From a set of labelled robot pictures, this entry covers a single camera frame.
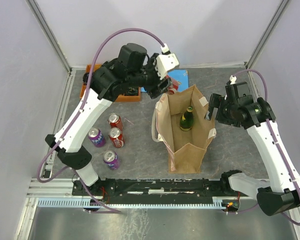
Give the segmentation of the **brown canvas tote bag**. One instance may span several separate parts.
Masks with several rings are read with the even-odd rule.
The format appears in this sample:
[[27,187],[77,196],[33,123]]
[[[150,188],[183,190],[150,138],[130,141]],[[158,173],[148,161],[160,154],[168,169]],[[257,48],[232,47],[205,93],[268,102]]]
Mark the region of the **brown canvas tote bag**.
[[[194,124],[188,131],[180,128],[187,107],[193,107]],[[175,94],[164,93],[152,115],[151,137],[164,143],[170,174],[198,174],[208,146],[216,137],[215,121],[206,120],[208,101],[193,85]]]

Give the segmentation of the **red coke can front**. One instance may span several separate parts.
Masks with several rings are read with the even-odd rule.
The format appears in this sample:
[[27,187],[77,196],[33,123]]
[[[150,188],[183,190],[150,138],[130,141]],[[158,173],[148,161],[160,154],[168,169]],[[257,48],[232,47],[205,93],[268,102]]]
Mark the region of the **red coke can front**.
[[114,127],[109,131],[109,139],[112,141],[114,147],[116,148],[122,148],[125,144],[125,140],[123,137],[123,133],[122,131],[117,128]]

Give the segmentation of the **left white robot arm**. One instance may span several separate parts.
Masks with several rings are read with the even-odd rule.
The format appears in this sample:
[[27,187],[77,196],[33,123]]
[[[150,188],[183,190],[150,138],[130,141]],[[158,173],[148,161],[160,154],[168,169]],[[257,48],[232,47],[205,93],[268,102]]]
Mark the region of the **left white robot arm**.
[[141,45],[122,46],[118,57],[106,61],[89,75],[84,96],[63,128],[46,136],[47,144],[63,164],[75,170],[89,195],[96,195],[101,189],[91,163],[92,155],[82,145],[89,130],[128,88],[144,88],[151,99],[166,93],[172,85],[168,72],[178,65],[176,55],[167,45],[152,56]]

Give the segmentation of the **green glass bottle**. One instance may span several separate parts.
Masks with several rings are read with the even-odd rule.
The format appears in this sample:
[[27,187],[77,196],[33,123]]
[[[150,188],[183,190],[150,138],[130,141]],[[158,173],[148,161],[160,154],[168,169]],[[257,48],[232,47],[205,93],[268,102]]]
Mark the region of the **green glass bottle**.
[[182,131],[189,131],[194,125],[193,106],[188,106],[182,114],[179,121],[179,127]]

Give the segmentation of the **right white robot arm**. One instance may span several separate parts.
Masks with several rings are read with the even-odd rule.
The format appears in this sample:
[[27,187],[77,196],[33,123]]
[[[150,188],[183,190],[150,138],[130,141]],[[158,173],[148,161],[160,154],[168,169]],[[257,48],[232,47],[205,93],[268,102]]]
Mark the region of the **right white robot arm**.
[[281,140],[270,104],[254,100],[246,82],[227,84],[225,95],[213,93],[205,118],[221,124],[243,127],[256,145],[266,168],[268,181],[247,176],[240,170],[222,174],[219,183],[226,196],[243,193],[257,201],[267,216],[300,208],[300,175]]

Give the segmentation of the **red coke can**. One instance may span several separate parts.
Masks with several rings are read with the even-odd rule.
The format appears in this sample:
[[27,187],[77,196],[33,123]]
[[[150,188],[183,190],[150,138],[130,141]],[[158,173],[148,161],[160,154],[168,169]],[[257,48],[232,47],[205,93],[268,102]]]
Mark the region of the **red coke can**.
[[165,78],[170,82],[170,85],[167,88],[167,93],[169,95],[177,93],[180,85],[179,82],[169,75],[167,75]]
[[114,127],[109,131],[109,139],[112,141],[114,147],[116,148],[122,148],[125,144],[125,140],[123,137],[123,133],[122,131],[117,128]]
[[121,117],[117,113],[111,113],[107,119],[111,128],[118,128],[121,131],[123,130],[123,122]]

